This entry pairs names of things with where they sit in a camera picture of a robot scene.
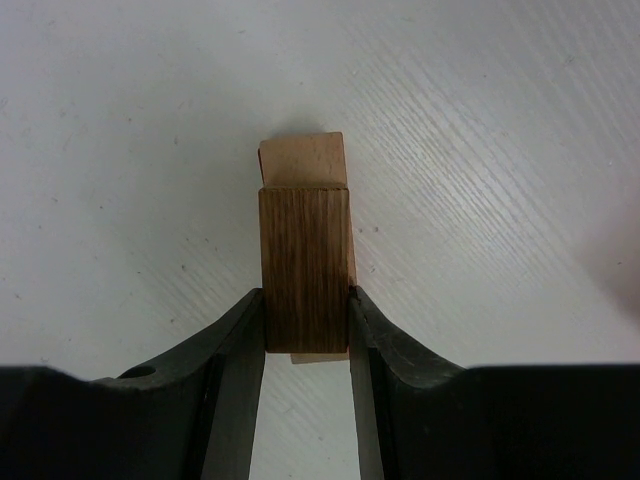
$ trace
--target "scratched surface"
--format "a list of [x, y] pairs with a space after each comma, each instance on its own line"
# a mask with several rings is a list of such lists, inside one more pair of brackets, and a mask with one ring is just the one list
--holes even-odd
[[[637, 0], [5, 0], [0, 362], [118, 375], [260, 284], [256, 149], [345, 134], [361, 285], [462, 365], [640, 360]], [[357, 478], [267, 360], [252, 478]]]

